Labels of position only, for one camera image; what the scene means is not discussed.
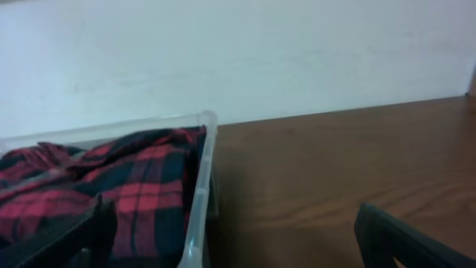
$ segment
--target clear plastic bin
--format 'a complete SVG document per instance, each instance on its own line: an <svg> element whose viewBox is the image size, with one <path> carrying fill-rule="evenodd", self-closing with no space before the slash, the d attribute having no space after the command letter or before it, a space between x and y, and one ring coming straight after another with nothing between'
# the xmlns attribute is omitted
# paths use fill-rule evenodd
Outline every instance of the clear plastic bin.
<svg viewBox="0 0 476 268"><path fill-rule="evenodd" d="M34 146L39 141L57 144L72 144L83 149L91 149L96 145L141 130L164 129L175 127L195 127L205 125L207 136L200 161L195 196L185 238L184 253L179 268L202 267L202 256L205 241L205 221L207 219L208 197L210 193L210 173L213 159L213 148L217 134L217 117L210 111L192 115L174 115L163 118L148 118L124 121L116 124L105 124L96 127L85 127L75 130L42 133L17 138L0 139L0 157L12 149Z"/></svg>

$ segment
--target plaid fabric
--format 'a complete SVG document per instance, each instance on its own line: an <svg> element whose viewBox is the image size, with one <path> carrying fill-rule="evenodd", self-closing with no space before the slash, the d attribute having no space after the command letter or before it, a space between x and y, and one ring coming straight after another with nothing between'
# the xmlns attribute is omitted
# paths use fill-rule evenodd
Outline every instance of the plaid fabric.
<svg viewBox="0 0 476 268"><path fill-rule="evenodd" d="M82 152L39 143L0 161L0 246L114 200L113 258L181 255L205 128L150 130Z"/></svg>

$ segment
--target table surface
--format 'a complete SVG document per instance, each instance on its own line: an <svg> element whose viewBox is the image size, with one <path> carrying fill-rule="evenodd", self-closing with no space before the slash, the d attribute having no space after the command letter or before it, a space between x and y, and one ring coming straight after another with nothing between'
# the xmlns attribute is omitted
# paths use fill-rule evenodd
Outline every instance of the table surface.
<svg viewBox="0 0 476 268"><path fill-rule="evenodd" d="M363 267L371 202L476 258L476 102L458 97L219 128L213 267Z"/></svg>

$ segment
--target black object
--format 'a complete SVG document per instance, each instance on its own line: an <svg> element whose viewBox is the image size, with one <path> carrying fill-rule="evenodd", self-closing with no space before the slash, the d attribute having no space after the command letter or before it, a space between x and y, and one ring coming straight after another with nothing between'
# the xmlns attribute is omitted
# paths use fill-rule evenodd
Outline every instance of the black object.
<svg viewBox="0 0 476 268"><path fill-rule="evenodd" d="M476 261L450 249L370 204L362 204L354 225L366 268L476 267Z"/></svg>
<svg viewBox="0 0 476 268"><path fill-rule="evenodd" d="M114 203L96 197L85 214L38 232L33 237L0 251L1 268L107 267L118 222Z"/></svg>

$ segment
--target wood grain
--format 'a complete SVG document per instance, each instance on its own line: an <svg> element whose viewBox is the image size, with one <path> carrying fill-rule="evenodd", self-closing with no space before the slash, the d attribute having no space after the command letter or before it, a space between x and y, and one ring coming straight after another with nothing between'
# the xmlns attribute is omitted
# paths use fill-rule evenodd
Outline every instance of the wood grain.
<svg viewBox="0 0 476 268"><path fill-rule="evenodd" d="M363 267L361 202L476 258L471 98L222 126L215 164L214 267Z"/></svg>

